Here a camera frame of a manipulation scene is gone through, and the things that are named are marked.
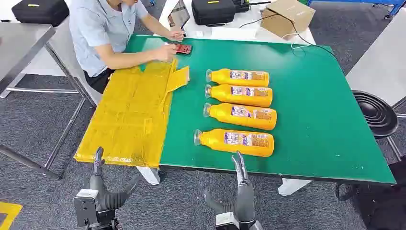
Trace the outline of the person's left hand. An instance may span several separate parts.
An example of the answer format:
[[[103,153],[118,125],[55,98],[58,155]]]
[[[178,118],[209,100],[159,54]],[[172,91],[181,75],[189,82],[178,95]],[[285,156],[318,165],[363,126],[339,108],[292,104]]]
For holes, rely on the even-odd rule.
[[[170,41],[175,41],[181,43],[184,40],[184,32],[180,31],[168,31],[166,38]]]

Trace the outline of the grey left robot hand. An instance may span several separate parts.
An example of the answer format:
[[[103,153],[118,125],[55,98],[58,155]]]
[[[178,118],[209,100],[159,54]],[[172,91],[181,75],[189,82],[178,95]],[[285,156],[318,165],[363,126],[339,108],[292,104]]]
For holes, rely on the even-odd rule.
[[[121,208],[130,195],[134,192],[141,175],[134,175],[130,183],[120,192],[108,191],[104,184],[102,167],[105,160],[102,159],[103,148],[99,146],[94,155],[93,171],[90,176],[89,189],[97,190],[96,201],[98,202],[98,211],[116,210]]]

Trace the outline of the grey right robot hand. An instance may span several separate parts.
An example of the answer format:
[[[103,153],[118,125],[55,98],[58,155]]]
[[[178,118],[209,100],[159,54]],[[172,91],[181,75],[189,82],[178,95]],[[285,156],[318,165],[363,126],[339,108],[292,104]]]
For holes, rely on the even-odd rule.
[[[255,220],[254,190],[248,173],[244,158],[240,151],[236,152],[237,158],[231,156],[237,173],[237,196],[234,201],[228,204],[214,200],[208,191],[203,191],[206,204],[212,208],[216,214],[227,212],[234,213],[239,222],[251,223]]]

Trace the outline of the person's right hand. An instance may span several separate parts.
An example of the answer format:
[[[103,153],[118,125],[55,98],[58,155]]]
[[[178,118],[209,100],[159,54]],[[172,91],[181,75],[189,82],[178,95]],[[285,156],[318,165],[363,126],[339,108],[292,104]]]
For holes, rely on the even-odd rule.
[[[154,50],[154,60],[162,62],[171,62],[177,53],[176,45],[168,44]]]

